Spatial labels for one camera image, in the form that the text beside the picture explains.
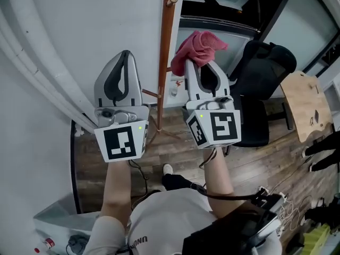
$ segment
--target person's arm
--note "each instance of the person's arm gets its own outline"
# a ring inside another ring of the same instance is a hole
[[[131,214],[131,171],[127,160],[108,164],[101,216],[112,216],[124,227]]]
[[[203,150],[203,158],[207,159],[212,149]],[[212,195],[233,196],[234,188],[229,176],[221,147],[217,148],[216,157],[204,166],[207,193]],[[240,206],[244,201],[225,201],[208,198],[209,204],[217,218],[223,218]]]

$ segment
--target wooden pole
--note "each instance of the wooden pole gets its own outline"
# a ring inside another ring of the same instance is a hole
[[[158,95],[160,97],[157,98],[157,132],[162,131],[165,79],[168,67],[171,31],[174,20],[176,2],[177,0],[163,0],[158,70]]]

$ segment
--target pink cloth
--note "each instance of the pink cloth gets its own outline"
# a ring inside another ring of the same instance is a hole
[[[228,44],[221,41],[210,31],[198,32],[196,30],[182,42],[171,61],[171,71],[178,77],[182,77],[187,58],[195,61],[198,67],[202,67],[215,59],[216,50],[226,50],[227,47]]]

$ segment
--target white pipe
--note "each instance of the white pipe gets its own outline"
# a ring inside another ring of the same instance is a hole
[[[94,125],[92,126],[85,123],[83,120],[74,116],[74,114],[69,111],[64,105],[60,103],[60,101],[55,98],[43,85],[39,83],[39,81],[32,75],[32,73],[24,66],[21,60],[16,56],[2,32],[0,32],[0,48],[3,50],[5,55],[9,58],[9,60],[14,64],[14,66],[22,73],[25,78],[35,87],[38,91],[40,91],[52,104],[54,104],[61,112],[67,115],[69,118],[74,120],[76,123],[81,125],[84,129],[86,129],[90,133],[94,133]]]
[[[95,108],[80,90],[51,43],[33,0],[10,0],[21,30],[48,72],[72,101],[97,124]]]
[[[14,35],[11,27],[7,23],[7,20],[0,8],[0,31],[2,32],[4,38],[6,39],[9,46],[12,48],[13,53],[21,60],[28,71],[33,75],[42,86],[44,86],[51,95],[53,95],[65,108],[67,108],[73,117],[78,117],[77,121],[83,121],[85,125],[91,130],[96,126],[82,115],[76,108],[74,108],[50,83],[50,81],[41,73],[41,71],[35,66],[34,62],[29,58],[25,50],[20,45],[16,36]]]

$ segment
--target coat rack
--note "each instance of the coat rack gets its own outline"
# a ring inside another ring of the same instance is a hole
[[[166,73],[170,71],[168,66],[169,49],[171,40],[171,31],[174,20],[175,4],[178,0],[163,0],[163,13],[161,17],[161,33],[160,33],[160,52],[159,52],[159,73],[158,73],[158,93],[142,90],[145,94],[157,98],[157,122],[150,116],[150,120],[156,126],[156,133],[151,138],[149,145],[154,141],[157,135],[168,135],[176,139],[181,139],[178,136],[162,130],[162,115]]]

